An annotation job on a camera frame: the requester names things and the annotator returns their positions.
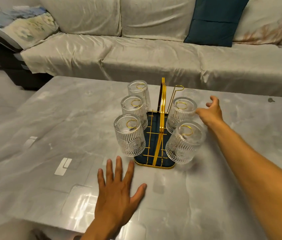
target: dark blue tray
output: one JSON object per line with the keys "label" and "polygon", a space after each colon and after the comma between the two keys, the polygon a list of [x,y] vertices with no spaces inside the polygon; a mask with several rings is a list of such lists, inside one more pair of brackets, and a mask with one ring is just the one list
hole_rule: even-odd
{"label": "dark blue tray", "polygon": [[[143,166],[164,168],[164,169],[173,168],[175,165],[175,162],[172,161],[170,158],[168,158],[165,152],[165,145],[167,141],[169,140],[169,138],[171,137],[171,134],[167,131],[166,128],[164,128],[163,141],[161,144],[161,149],[159,152],[157,163],[155,166],[152,165],[153,159],[154,159],[155,148],[157,146],[158,137],[159,137],[160,113],[156,111],[155,112],[149,111],[147,113],[147,118],[148,118],[148,127],[144,130],[146,147],[143,153],[134,157],[134,161],[137,164],[143,165]],[[166,124],[166,122],[167,122],[167,114],[165,114],[165,117],[164,117],[164,124]]]}

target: upside-down glass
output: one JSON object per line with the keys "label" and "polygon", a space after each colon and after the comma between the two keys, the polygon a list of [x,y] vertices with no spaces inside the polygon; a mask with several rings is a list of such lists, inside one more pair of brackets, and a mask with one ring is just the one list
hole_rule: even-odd
{"label": "upside-down glass", "polygon": [[145,110],[149,112],[151,109],[151,102],[148,84],[142,80],[135,80],[128,84],[127,89],[129,90],[129,95],[138,95],[144,99]]}
{"label": "upside-down glass", "polygon": [[182,92],[182,96],[192,99],[197,104],[201,101],[200,94],[195,89],[185,88]]}
{"label": "upside-down glass", "polygon": [[148,118],[146,116],[145,104],[143,98],[138,95],[126,96],[121,101],[122,114],[135,114],[140,117],[142,129],[148,126]]}
{"label": "upside-down glass", "polygon": [[167,156],[176,163],[190,162],[205,140],[203,128],[191,120],[179,122],[168,140],[165,150]]}
{"label": "upside-down glass", "polygon": [[136,115],[120,115],[114,121],[115,135],[126,156],[137,156],[145,149],[141,119]]}
{"label": "upside-down glass", "polygon": [[167,116],[167,131],[172,133],[178,122],[192,119],[195,116],[196,109],[197,104],[192,99],[186,97],[175,98]]}

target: sofa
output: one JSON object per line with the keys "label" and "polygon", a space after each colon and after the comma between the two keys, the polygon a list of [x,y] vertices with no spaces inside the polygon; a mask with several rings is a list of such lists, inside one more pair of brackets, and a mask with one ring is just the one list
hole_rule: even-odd
{"label": "sofa", "polygon": [[16,85],[40,88],[58,75],[148,84],[165,77],[168,86],[282,96],[282,0],[249,0],[232,47],[183,42],[196,0],[40,1],[55,32],[25,49],[0,33],[0,46],[27,72]]}

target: marble table top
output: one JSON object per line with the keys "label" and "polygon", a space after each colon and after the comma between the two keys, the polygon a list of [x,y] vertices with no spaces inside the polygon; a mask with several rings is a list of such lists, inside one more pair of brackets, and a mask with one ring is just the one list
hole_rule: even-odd
{"label": "marble table top", "polygon": [[[149,90],[156,109],[159,86]],[[226,123],[282,168],[282,98],[198,91],[200,107],[218,96]],[[0,125],[0,216],[83,233],[94,218],[98,168],[120,155],[127,169],[113,128],[126,95],[127,83],[59,76]],[[63,158],[71,163],[55,175]],[[141,183],[146,196],[117,239],[266,239],[209,132],[189,165],[136,165],[132,194]]]}

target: floral pillow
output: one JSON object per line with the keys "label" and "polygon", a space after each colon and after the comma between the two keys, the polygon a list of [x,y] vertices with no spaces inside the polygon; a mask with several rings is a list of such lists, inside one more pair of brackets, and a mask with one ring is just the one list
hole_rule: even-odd
{"label": "floral pillow", "polygon": [[282,0],[250,0],[233,41],[242,44],[278,44],[282,40]]}
{"label": "floral pillow", "polygon": [[59,29],[50,13],[28,19],[17,19],[2,29],[24,50],[42,43],[44,39]]}

